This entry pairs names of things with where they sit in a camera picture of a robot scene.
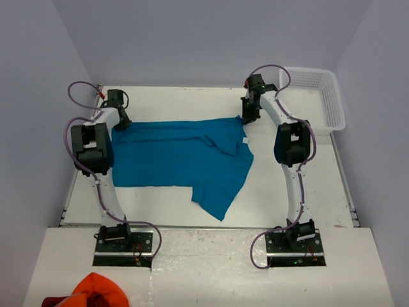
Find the blue t shirt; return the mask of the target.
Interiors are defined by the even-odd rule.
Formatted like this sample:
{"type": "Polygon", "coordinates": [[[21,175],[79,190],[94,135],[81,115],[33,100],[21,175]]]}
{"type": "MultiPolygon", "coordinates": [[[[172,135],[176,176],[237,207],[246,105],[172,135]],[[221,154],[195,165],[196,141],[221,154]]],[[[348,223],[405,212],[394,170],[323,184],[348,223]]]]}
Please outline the blue t shirt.
{"type": "Polygon", "coordinates": [[[134,122],[112,131],[116,187],[189,187],[191,200],[222,221],[254,156],[242,119],[134,122]]]}

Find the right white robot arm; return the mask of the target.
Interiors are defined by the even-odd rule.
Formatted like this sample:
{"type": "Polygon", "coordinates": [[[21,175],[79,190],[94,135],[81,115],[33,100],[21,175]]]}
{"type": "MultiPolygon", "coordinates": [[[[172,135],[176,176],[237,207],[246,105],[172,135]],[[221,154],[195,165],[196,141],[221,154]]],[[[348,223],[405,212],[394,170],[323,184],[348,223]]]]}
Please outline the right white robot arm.
{"type": "Polygon", "coordinates": [[[277,128],[274,157],[284,172],[288,194],[285,243],[290,250],[300,251],[315,234],[304,183],[305,165],[316,153],[315,137],[309,122],[293,115],[279,100],[281,90],[264,82],[261,74],[248,76],[244,88],[247,92],[241,98],[243,123],[255,122],[264,110],[277,128]]]}

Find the white plastic basket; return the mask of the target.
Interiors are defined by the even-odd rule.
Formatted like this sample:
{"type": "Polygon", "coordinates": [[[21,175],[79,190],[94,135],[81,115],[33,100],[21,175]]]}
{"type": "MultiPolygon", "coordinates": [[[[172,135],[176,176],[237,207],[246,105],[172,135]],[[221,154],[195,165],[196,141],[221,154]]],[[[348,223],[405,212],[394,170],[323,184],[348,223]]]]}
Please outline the white plastic basket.
{"type": "Polygon", "coordinates": [[[315,134],[343,130],[346,120],[335,73],[329,70],[287,67],[279,72],[279,86],[288,85],[280,101],[293,116],[308,120],[315,134]]]}

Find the orange t shirt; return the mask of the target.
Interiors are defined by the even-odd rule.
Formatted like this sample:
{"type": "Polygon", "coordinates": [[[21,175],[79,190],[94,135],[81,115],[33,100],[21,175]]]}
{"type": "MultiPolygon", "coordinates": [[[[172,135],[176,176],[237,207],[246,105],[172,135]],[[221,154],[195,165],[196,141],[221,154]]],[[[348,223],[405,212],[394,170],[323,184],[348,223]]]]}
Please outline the orange t shirt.
{"type": "Polygon", "coordinates": [[[71,295],[73,301],[68,306],[130,306],[126,294],[117,284],[95,272],[89,273],[71,295]]]}

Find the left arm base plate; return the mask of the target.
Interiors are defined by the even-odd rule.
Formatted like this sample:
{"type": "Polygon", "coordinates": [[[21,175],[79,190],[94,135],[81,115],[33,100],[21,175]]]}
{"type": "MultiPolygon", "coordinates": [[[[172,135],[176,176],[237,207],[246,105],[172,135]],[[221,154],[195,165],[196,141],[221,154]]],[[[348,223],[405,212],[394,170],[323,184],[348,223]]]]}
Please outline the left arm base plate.
{"type": "Polygon", "coordinates": [[[151,268],[153,258],[153,232],[131,232],[127,239],[104,242],[99,234],[93,255],[94,267],[147,267],[151,268]]]}

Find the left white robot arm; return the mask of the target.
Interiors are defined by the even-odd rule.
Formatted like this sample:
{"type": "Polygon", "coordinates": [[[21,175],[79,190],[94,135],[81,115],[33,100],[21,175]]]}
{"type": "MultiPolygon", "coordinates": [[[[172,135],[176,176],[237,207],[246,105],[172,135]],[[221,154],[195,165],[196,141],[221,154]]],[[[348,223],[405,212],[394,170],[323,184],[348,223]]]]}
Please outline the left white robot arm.
{"type": "Polygon", "coordinates": [[[129,97],[123,90],[108,90],[96,115],[82,125],[69,124],[65,136],[66,149],[75,167],[88,179],[100,206],[101,227],[98,243],[128,250],[133,243],[130,226],[119,204],[113,184],[114,150],[112,132],[125,130],[131,120],[126,114],[129,97]]]}

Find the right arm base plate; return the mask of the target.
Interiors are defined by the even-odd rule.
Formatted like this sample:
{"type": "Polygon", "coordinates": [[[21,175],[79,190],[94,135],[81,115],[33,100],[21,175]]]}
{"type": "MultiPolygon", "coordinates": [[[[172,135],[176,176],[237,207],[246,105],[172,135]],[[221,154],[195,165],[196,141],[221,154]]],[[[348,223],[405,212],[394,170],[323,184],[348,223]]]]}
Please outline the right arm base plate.
{"type": "Polygon", "coordinates": [[[284,232],[265,235],[268,265],[275,267],[324,267],[325,254],[319,230],[314,237],[292,241],[284,232]]]}

